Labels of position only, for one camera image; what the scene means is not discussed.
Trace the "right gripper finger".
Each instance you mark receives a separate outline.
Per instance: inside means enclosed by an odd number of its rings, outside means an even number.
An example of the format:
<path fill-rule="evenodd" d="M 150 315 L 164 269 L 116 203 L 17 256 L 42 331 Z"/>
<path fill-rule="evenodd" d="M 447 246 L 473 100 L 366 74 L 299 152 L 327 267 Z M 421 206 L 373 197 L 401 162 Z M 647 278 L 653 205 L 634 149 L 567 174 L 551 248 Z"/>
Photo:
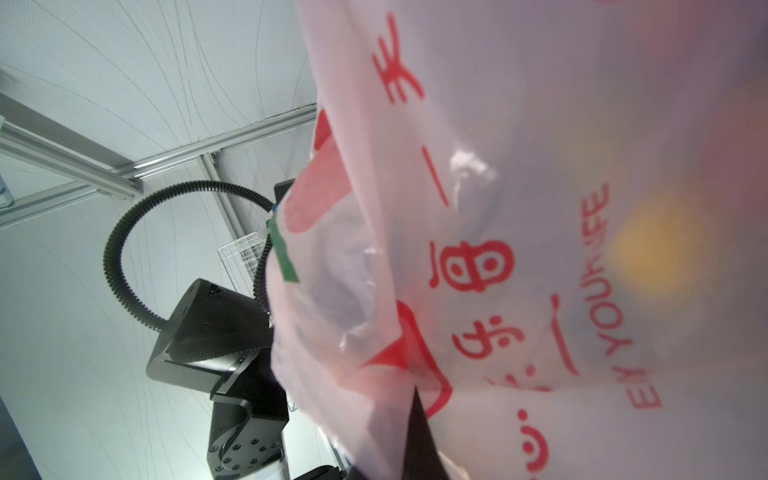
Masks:
<path fill-rule="evenodd" d="M 446 470 L 438 455 L 426 412 L 417 390 L 408 421 L 408 431 L 403 463 L 404 480 L 448 480 Z"/>

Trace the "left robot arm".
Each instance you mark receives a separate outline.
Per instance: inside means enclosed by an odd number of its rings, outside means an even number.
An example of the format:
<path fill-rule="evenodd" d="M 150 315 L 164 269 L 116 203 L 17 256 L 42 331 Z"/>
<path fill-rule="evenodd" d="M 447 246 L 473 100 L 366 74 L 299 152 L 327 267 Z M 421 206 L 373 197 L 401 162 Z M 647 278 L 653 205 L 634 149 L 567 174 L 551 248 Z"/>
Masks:
<path fill-rule="evenodd" d="M 274 332 L 266 297 L 266 260 L 259 260 L 253 296 L 197 279 L 167 319 L 137 296 L 122 266 L 124 247 L 143 217 L 166 201 L 198 192 L 240 197 L 266 212 L 274 208 L 253 190 L 216 180 L 192 180 L 158 190 L 131 207 L 112 230 L 103 253 L 105 278 L 124 309 L 158 334 L 146 367 L 149 378 L 206 393 L 212 401 L 206 454 L 211 476 L 285 479 L 288 455 L 283 430 L 289 406 L 271 368 Z"/>

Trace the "pink printed plastic bag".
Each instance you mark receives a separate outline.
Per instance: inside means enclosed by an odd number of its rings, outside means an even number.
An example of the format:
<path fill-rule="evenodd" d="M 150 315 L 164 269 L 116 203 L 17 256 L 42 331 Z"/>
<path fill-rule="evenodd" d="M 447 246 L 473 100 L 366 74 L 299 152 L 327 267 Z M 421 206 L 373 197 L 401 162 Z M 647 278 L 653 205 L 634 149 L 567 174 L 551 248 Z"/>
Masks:
<path fill-rule="evenodd" d="M 280 382 L 367 479 L 767 475 L 767 5 L 301 1 Z"/>

